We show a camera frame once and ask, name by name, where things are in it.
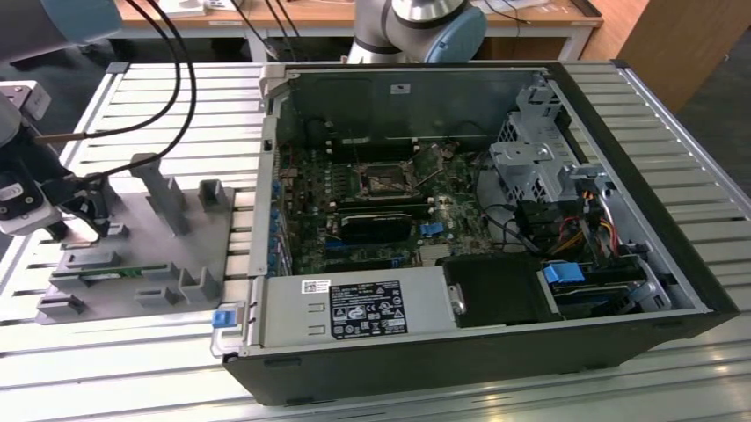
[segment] sticker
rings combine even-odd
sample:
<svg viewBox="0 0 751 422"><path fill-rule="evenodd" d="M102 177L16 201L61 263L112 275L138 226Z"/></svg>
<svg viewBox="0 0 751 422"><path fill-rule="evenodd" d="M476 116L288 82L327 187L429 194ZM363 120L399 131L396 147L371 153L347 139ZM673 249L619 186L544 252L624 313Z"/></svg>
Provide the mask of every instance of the sticker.
<svg viewBox="0 0 751 422"><path fill-rule="evenodd" d="M399 281L331 287L327 285L327 288L331 302L331 335L336 340L407 334L404 298Z"/></svg>
<svg viewBox="0 0 751 422"><path fill-rule="evenodd" d="M241 26L241 22L232 22L230 20L210 20L209 25L213 26Z"/></svg>
<svg viewBox="0 0 751 422"><path fill-rule="evenodd" d="M325 293L328 286L331 286L331 280L303 280L303 295Z"/></svg>
<svg viewBox="0 0 751 422"><path fill-rule="evenodd" d="M391 85L391 95L408 94L409 92L412 92L412 85L409 84Z"/></svg>

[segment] blue tab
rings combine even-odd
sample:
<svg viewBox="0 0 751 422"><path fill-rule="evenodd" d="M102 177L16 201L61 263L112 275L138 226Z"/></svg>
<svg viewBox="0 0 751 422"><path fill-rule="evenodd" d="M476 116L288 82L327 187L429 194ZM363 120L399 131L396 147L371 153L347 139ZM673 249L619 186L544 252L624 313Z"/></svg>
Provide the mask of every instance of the blue tab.
<svg viewBox="0 0 751 422"><path fill-rule="evenodd" d="M234 310L217 310L210 318L213 328L230 328L237 325L237 312Z"/></svg>
<svg viewBox="0 0 751 422"><path fill-rule="evenodd" d="M543 270L548 283L579 283L584 281L584 274L575 262L553 262Z"/></svg>
<svg viewBox="0 0 751 422"><path fill-rule="evenodd" d="M420 226L420 235L432 236L444 232L444 224L441 222L435 222L432 224L423 224Z"/></svg>

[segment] green circuit board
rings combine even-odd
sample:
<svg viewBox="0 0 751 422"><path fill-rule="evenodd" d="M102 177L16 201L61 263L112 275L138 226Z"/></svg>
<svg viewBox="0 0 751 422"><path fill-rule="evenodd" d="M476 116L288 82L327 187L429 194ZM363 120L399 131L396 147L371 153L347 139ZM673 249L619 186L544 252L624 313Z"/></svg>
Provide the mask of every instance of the green circuit board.
<svg viewBox="0 0 751 422"><path fill-rule="evenodd" d="M424 259L425 251L431 254L439 251L439 255L491 251L492 239L473 196L475 157L476 153L471 152L453 154L440 142L421 142L420 152L403 162L336 164L320 150L290 149L281 157L281 174L288 192L285 212L293 274L433 265L432 258ZM344 245L336 229L341 210L335 203L369 204L369 201L413 197L429 198L431 211L424 218L412 219L405 239ZM368 209L388 212L391 208ZM443 224L440 233L424 236L420 226L437 222Z"/></svg>

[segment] power supply label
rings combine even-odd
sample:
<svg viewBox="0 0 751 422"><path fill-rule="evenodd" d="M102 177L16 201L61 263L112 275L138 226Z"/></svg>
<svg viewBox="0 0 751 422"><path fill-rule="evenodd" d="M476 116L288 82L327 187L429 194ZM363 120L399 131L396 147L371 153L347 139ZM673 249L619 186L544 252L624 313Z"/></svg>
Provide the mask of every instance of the power supply label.
<svg viewBox="0 0 751 422"><path fill-rule="evenodd" d="M331 286L328 299L336 340L407 334L399 281Z"/></svg>

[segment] aluminum table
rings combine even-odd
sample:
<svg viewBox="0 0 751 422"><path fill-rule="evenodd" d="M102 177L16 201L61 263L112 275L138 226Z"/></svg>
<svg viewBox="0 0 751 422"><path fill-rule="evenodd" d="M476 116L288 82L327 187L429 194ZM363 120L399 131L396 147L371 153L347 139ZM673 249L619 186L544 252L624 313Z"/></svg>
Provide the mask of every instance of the aluminum table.
<svg viewBox="0 0 751 422"><path fill-rule="evenodd" d="M296 407L262 407L209 353L210 312L40 326L36 303L60 258L44 233L16 238L0 263L0 420L740 420L751 418L751 204L628 69L565 66L644 173L741 315L620 367ZM246 289L253 169L260 144L260 66L197 66L190 131L162 160L182 188L220 178L238 189L225 301ZM128 126L172 89L172 65L108 73L77 130ZM189 81L170 114L134 134L72 143L62 161L84 174L157 151L188 109ZM583 150L592 161L591 149ZM118 175L118 192L142 190Z"/></svg>

